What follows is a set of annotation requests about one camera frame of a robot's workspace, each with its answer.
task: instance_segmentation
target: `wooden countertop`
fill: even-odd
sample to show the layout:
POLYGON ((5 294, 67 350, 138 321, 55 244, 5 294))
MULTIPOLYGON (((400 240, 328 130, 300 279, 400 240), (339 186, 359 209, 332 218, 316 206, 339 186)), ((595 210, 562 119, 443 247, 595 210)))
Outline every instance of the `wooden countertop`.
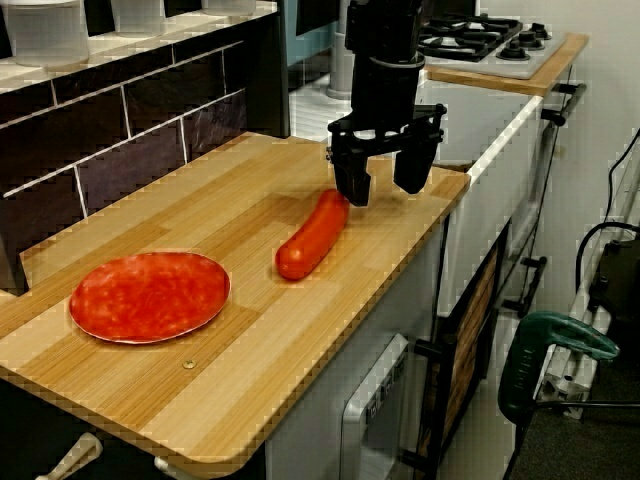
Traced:
POLYGON ((463 72, 430 65, 426 66, 425 70, 428 72, 429 80, 544 97, 555 86, 562 72, 582 52, 588 41, 587 35, 568 33, 564 45, 529 80, 463 72))
POLYGON ((272 259, 334 185, 324 155, 322 144, 245 134, 25 252, 33 288, 2 299, 0 376, 196 475, 239 469, 469 182, 433 168, 408 196, 392 185, 389 160, 370 160, 369 208, 352 207, 330 255, 287 282, 272 259), (75 326, 68 298, 88 272, 163 249, 229 272, 231 296, 213 322, 146 346, 75 326))

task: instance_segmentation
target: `white container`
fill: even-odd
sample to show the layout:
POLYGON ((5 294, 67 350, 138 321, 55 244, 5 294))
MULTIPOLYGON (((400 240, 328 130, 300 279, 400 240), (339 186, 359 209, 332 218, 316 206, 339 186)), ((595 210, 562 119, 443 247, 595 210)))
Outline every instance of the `white container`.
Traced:
POLYGON ((55 67, 89 58, 84 0, 0 0, 13 60, 55 67))
POLYGON ((208 15, 251 15, 256 11, 256 0, 202 0, 202 11, 208 15))
POLYGON ((116 33, 122 37, 155 37, 165 32, 164 0, 111 0, 116 33))

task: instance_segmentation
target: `red plate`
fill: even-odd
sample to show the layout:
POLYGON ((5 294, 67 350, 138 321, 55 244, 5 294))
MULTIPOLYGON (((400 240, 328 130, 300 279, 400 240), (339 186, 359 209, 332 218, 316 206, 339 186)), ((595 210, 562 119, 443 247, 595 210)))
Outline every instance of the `red plate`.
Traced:
POLYGON ((93 270, 71 295, 71 318, 86 333, 152 343, 209 322, 229 296, 229 276, 202 255, 159 252, 118 258, 93 270))

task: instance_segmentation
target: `green drill handle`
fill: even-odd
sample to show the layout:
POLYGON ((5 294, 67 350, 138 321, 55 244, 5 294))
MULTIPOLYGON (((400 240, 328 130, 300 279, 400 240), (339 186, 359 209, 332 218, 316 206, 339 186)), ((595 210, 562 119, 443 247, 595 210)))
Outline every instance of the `green drill handle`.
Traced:
POLYGON ((620 353, 609 338, 574 318, 556 312, 527 315, 516 330, 498 390, 500 411, 518 426, 525 425, 536 405, 533 395, 551 345, 586 353, 598 361, 611 361, 620 353))

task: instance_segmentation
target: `red sausage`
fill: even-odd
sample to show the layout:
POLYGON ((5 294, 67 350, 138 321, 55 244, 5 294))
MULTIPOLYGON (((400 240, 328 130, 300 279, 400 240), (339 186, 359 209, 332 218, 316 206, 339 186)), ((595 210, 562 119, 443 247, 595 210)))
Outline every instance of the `red sausage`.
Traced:
POLYGON ((320 196, 309 219, 276 253, 278 272, 300 280, 318 266, 347 223, 349 201, 336 189, 320 196))

